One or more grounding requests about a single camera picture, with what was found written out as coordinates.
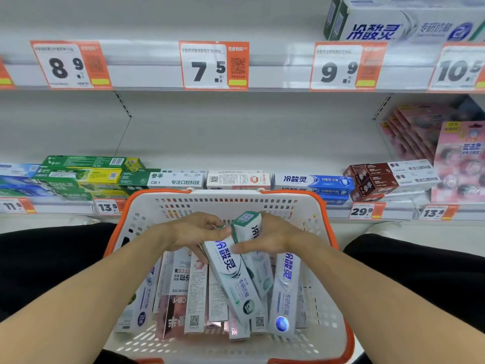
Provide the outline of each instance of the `forearm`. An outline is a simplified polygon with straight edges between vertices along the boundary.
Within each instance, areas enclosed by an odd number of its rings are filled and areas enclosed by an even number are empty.
[[[146,232],[34,300],[0,324],[3,361],[91,364],[162,253],[156,233]],[[22,352],[8,350],[24,342]]]
[[[481,332],[315,235],[298,245],[375,364],[482,361]]]

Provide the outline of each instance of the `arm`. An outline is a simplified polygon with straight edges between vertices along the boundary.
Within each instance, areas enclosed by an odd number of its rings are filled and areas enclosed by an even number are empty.
[[[263,214],[263,234],[234,252],[291,252],[320,280],[375,364],[480,363],[485,335],[409,289],[301,231]]]
[[[151,227],[109,257],[49,290],[0,323],[2,362],[91,364],[149,270],[165,250],[221,240],[230,228],[194,213]]]

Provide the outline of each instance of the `29.9 price tag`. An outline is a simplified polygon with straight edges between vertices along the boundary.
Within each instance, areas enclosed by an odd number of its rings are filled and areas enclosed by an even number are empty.
[[[429,91],[485,89],[485,43],[446,44],[434,68]]]
[[[0,57],[0,89],[15,89],[15,85],[10,78],[10,74],[3,65],[2,58]]]
[[[385,203],[354,203],[350,209],[349,219],[371,220],[380,219],[384,212]]]
[[[248,89],[249,42],[179,42],[185,89]]]
[[[375,90],[386,43],[316,42],[311,90]]]
[[[0,212],[33,214],[36,213],[32,203],[27,198],[0,198]]]
[[[420,220],[426,221],[451,221],[453,216],[458,212],[460,206],[428,204],[420,214]]]
[[[31,41],[45,79],[55,89],[113,89],[99,42]]]
[[[126,199],[95,199],[94,204],[99,214],[119,216],[123,213]]]

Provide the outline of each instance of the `white shoe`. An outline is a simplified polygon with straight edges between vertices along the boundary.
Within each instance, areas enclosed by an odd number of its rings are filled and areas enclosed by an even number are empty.
[[[101,220],[90,216],[76,216],[69,220],[69,226],[94,225]]]
[[[397,222],[376,223],[366,229],[365,234],[377,234],[391,239],[403,240],[401,225]]]

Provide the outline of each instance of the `white plastic basket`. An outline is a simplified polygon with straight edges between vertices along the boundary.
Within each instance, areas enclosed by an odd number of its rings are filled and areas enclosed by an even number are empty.
[[[310,192],[152,189],[137,192],[128,199],[105,255],[118,249],[126,238],[131,240],[154,224],[197,211],[215,214],[226,225],[244,211],[269,212],[337,247],[325,203]],[[354,334],[315,275],[303,267],[301,276],[310,324],[306,329],[297,330],[296,338],[291,341],[272,334],[252,334],[248,340],[230,342],[228,333],[222,329],[159,340],[155,338],[156,322],[153,321],[146,331],[137,334],[112,333],[105,349],[136,360],[158,358],[151,362],[162,362],[162,358],[169,363],[347,362],[354,352]]]

